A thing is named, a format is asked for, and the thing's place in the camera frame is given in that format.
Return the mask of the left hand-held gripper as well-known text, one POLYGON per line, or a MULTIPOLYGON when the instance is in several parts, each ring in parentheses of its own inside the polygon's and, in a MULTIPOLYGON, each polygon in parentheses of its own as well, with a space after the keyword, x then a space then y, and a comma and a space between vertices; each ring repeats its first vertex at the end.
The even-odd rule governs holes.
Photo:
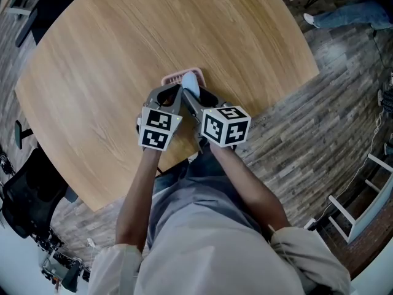
POLYGON ((166 84, 150 92, 137 121, 139 146, 167 150, 182 122, 182 91, 181 84, 166 84))

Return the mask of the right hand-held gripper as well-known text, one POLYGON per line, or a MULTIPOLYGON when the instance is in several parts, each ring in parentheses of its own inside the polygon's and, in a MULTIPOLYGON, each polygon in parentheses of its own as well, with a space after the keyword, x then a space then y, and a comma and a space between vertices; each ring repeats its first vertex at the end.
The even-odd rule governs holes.
POLYGON ((189 89, 182 90, 182 102, 198 122, 198 136, 222 148, 244 143, 251 125, 250 115, 206 87, 199 87, 199 91, 196 99, 189 89))

